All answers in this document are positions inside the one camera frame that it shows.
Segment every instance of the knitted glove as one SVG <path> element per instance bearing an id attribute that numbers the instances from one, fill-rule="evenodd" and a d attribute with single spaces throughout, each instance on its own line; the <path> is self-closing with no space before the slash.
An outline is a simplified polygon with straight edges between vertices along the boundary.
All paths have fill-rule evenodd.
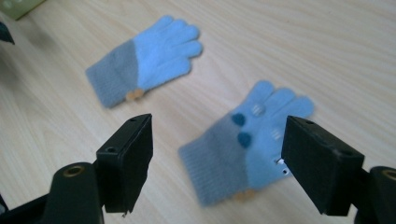
<path id="1" fill-rule="evenodd" d="M 295 99 L 289 89 L 274 92 L 271 83 L 258 82 L 240 106 L 179 150 L 201 205 L 290 175 L 283 173 L 287 167 L 279 160 L 283 123 L 288 114 L 304 117 L 312 111 L 308 98 Z"/>
<path id="2" fill-rule="evenodd" d="M 87 69 L 86 75 L 105 107 L 133 100 L 191 70 L 190 59 L 202 45 L 199 30 L 170 16 L 109 52 Z"/>

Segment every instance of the wooden table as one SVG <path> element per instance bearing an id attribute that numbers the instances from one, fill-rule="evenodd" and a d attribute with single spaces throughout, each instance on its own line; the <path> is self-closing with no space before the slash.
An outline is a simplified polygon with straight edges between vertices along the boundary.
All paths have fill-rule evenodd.
<path id="1" fill-rule="evenodd" d="M 113 109 L 84 71 L 169 14 L 201 29 L 187 76 Z M 396 167 L 396 2 L 348 0 L 48 0 L 0 43 L 0 192 L 10 208 L 46 194 L 61 167 L 95 160 L 128 118 L 153 115 L 154 158 L 134 212 L 107 223 L 352 223 L 321 216 L 292 177 L 244 203 L 202 208 L 177 155 L 261 79 L 308 95 L 312 120 Z"/>

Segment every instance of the wood grain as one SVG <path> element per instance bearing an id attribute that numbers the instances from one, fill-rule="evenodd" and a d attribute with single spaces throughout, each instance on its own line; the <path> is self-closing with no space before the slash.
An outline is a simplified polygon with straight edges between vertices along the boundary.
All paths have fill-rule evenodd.
<path id="1" fill-rule="evenodd" d="M 162 15 L 201 29 L 187 76 L 113 109 L 84 71 Z M 154 158 L 134 212 L 107 223 L 353 223 L 321 216 L 294 178 L 244 203 L 199 206 L 177 155 L 261 79 L 308 95 L 312 120 L 396 167 L 396 3 L 391 0 L 48 0 L 20 21 L 0 15 L 0 192 L 13 208 L 47 193 L 66 164 L 94 152 L 128 118 L 153 115 Z"/>

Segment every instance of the light wood surface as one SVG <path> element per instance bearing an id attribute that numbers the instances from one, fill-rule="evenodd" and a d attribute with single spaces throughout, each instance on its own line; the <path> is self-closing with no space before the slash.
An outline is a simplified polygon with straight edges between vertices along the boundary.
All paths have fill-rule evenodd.
<path id="1" fill-rule="evenodd" d="M 187 76 L 113 109 L 84 71 L 169 14 L 201 29 Z M 311 97 L 312 120 L 396 167 L 396 2 L 393 0 L 48 0 L 0 43 L 0 192 L 13 208 L 46 194 L 61 167 L 95 160 L 128 118 L 153 115 L 154 158 L 134 212 L 106 223 L 353 223 L 321 216 L 292 177 L 244 203 L 202 208 L 177 155 L 261 79 Z"/>

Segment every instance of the blue glove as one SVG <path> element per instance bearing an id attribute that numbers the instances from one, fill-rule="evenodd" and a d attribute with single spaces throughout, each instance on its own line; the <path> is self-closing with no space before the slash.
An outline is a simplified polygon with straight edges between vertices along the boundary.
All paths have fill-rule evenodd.
<path id="1" fill-rule="evenodd" d="M 105 107 L 140 97 L 190 72 L 190 59 L 203 49 L 198 36 L 196 26 L 164 16 L 88 68 L 88 80 Z"/>
<path id="2" fill-rule="evenodd" d="M 287 115 L 307 117 L 313 104 L 259 81 L 245 101 L 179 150 L 203 206 L 290 175 L 280 160 Z"/>

